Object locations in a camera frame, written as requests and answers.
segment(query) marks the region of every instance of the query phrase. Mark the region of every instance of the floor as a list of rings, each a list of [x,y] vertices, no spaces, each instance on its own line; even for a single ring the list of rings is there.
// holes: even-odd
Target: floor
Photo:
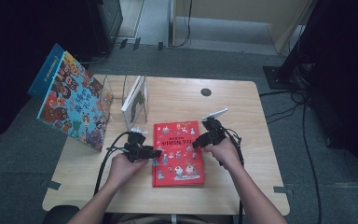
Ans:
[[[158,45],[158,42],[166,47],[172,45],[171,0],[121,0],[120,4],[124,21],[118,42],[141,38],[144,45]],[[185,41],[187,22],[188,18],[177,18],[176,46]],[[278,54],[265,23],[191,18],[190,29],[190,39],[182,48]],[[302,30],[302,26],[297,27],[281,55],[289,54]]]

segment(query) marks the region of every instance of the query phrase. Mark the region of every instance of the black tape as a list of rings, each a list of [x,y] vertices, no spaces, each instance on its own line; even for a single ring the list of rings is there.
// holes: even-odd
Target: black tape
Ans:
[[[141,43],[141,37],[135,39],[135,44],[133,45],[133,50],[139,48],[139,44]]]
[[[60,183],[57,183],[52,180],[46,180],[46,179],[44,179],[40,185],[48,189],[55,189],[55,190],[58,190],[61,186]]]
[[[128,38],[123,39],[123,41],[121,41],[121,45],[120,45],[121,49],[124,49],[127,46],[127,41],[129,41]]]
[[[158,42],[158,51],[161,51],[164,48],[164,44],[162,42]]]
[[[291,189],[287,189],[285,187],[278,187],[278,186],[274,186],[274,192],[275,193],[285,193],[288,196],[293,196],[294,193]]]

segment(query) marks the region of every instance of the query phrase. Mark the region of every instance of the book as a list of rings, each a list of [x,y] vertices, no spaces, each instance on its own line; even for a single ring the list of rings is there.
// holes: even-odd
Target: book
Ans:
[[[162,152],[153,159],[153,187],[205,183],[201,149],[192,147],[199,136],[196,120],[154,125],[154,148]]]
[[[123,118],[129,131],[142,117],[147,122],[147,82],[146,77],[138,76],[121,107]]]
[[[113,101],[106,76],[98,80],[55,44],[28,93],[43,101],[37,119],[102,150]]]

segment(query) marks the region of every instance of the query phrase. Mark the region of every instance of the black hole on table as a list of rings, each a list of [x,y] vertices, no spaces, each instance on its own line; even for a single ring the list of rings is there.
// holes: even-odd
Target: black hole on table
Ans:
[[[211,92],[211,90],[204,88],[201,90],[201,94],[203,96],[210,96],[212,94],[212,92]]]

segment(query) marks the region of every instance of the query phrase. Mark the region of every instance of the person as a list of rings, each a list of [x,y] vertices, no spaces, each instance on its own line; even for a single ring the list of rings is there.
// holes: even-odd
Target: person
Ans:
[[[218,161],[223,163],[223,167],[228,170],[250,223],[287,223],[286,219],[243,168],[237,150],[229,138],[223,139],[219,145],[207,146],[203,150],[212,153]],[[120,187],[147,163],[148,160],[129,162],[124,154],[117,154],[112,159],[112,165],[106,183],[101,187],[100,191],[72,217],[69,223],[100,223],[107,206]]]

